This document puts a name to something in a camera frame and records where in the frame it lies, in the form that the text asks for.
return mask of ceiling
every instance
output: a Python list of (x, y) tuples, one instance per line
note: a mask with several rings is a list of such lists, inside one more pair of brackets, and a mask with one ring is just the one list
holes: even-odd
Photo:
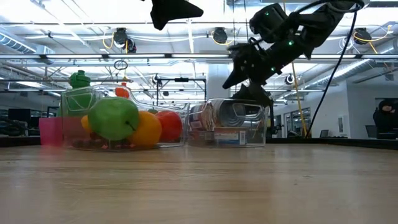
[[(113, 46), (107, 49), (103, 44), (111, 45), (111, 34), (117, 27), (127, 28), (127, 33), (137, 46), (137, 53), (157, 54), (157, 53), (218, 53), (227, 54), (227, 45), (219, 45), (211, 38), (211, 32), (215, 27), (224, 27), (228, 34), (228, 42), (247, 42), (247, 37), (255, 36), (246, 23), (253, 14), (262, 9), (266, 4), (257, 3), (260, 1), (248, 0), (246, 8), (238, 1), (232, 8), (225, 1), (219, 0), (190, 0), (192, 4), (202, 8), (204, 15), (200, 18), (191, 20), (181, 19), (169, 22), (160, 31), (153, 27), (150, 18), (152, 3), (150, 0), (45, 0), (45, 10), (36, 6), (30, 0), (2, 0), (0, 1), (0, 27), (14, 34), (28, 44), (44, 45), (56, 54), (120, 54), (121, 49)], [(287, 14), (306, 5), (308, 1), (287, 1)], [(365, 27), (374, 39), (384, 37), (374, 43), (375, 46), (381, 45), (396, 37), (398, 26), (396, 25), (396, 14), (398, 9), (395, 7), (368, 7), (358, 12), (356, 27)], [(343, 38), (349, 32), (352, 21), (352, 14), (346, 14), (339, 23), (339, 26), (331, 34), (329, 39), (319, 48), (315, 49), (314, 54), (337, 54), (341, 52)], [(391, 25), (389, 33), (386, 35), (387, 26)], [(371, 52), (369, 44), (351, 45), (348, 53), (358, 54)], [(16, 54), (15, 50), (0, 45), (0, 54)], [(32, 61), (9, 61), (26, 69), (39, 74), (45, 73), (45, 66), (35, 66)], [(55, 66), (59, 63), (68, 63), (68, 60), (57, 60), (54, 65), (49, 65), (47, 72), (54, 73), (53, 78), (67, 79), (73, 72), (84, 70), (92, 79), (116, 78), (110, 60), (108, 63), (93, 60), (96, 66), (84, 66), (81, 62), (79, 67)], [(322, 68), (331, 67), (336, 60), (323, 63)], [(126, 76), (134, 80), (130, 84), (131, 88), (151, 89), (152, 77), (155, 74), (162, 78), (206, 78), (209, 65), (216, 62), (206, 60), (169, 60), (169, 59), (136, 59), (129, 61), (130, 66), (126, 70)], [(228, 63), (229, 72), (232, 71), (231, 62)], [(319, 63), (294, 63), (295, 72), (299, 76), (299, 83), (309, 82), (317, 76), (314, 72), (321, 69)], [(267, 81), (267, 88), (290, 89), (284, 83), (284, 77), (291, 74), (292, 66), (286, 66), (281, 76), (274, 75)], [(67, 83), (59, 83), (59, 86), (67, 87)], [(173, 83), (168, 84), (168, 88), (189, 88), (197, 89), (191, 93), (170, 93), (166, 98), (172, 99), (203, 99), (204, 93), (200, 88), (201, 84)], [(151, 99), (143, 93), (138, 93), (143, 100)]]

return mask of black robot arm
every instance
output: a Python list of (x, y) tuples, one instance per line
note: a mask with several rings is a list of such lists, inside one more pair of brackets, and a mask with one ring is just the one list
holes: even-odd
[[(324, 4), (311, 14), (301, 12), (318, 4)], [(289, 16), (277, 3), (266, 6), (250, 20), (250, 28), (261, 39), (250, 38), (247, 44), (237, 44), (228, 50), (233, 55), (234, 69), (225, 81), (227, 89), (249, 79), (251, 83), (266, 84), (273, 74), (281, 74), (286, 65), (300, 55), (311, 59), (315, 47), (321, 46), (334, 31), (344, 13), (354, 12), (364, 7), (362, 0), (317, 1)], [(274, 43), (268, 49), (262, 49), (259, 42)]]

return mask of table surface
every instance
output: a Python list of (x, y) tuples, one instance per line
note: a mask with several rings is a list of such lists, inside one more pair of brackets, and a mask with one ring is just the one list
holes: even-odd
[(398, 151), (0, 149), (2, 224), (397, 223)]

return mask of wall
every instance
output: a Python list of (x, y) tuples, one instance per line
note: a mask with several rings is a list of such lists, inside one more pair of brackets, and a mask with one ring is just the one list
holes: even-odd
[(367, 139), (365, 125), (374, 125), (376, 98), (398, 98), (398, 86), (348, 85), (349, 125), (351, 137)]
[(2, 110), (8, 108), (29, 108), (47, 111), (48, 106), (58, 106), (59, 101), (59, 98), (39, 96), (33, 92), (29, 92), (28, 97), (20, 96), (19, 93), (0, 93), (0, 109)]
[[(311, 109), (311, 117), (315, 113), (317, 106), (319, 104), (320, 98), (323, 93), (309, 93), (305, 100), (302, 101), (302, 108)], [(277, 106), (274, 108), (274, 115), (282, 115), (282, 124), (285, 124), (284, 114), (299, 109), (297, 102), (288, 102), (288, 105)], [(312, 127), (313, 138), (319, 138), (321, 130), (329, 130), (329, 136), (340, 136), (338, 118), (340, 116), (345, 116), (345, 128), (346, 135), (350, 138), (350, 126), (349, 126), (349, 116), (348, 116), (348, 99), (347, 99), (347, 84), (346, 82), (341, 82), (338, 86), (329, 87), (328, 93), (322, 103), (321, 108), (315, 118), (315, 122)]]

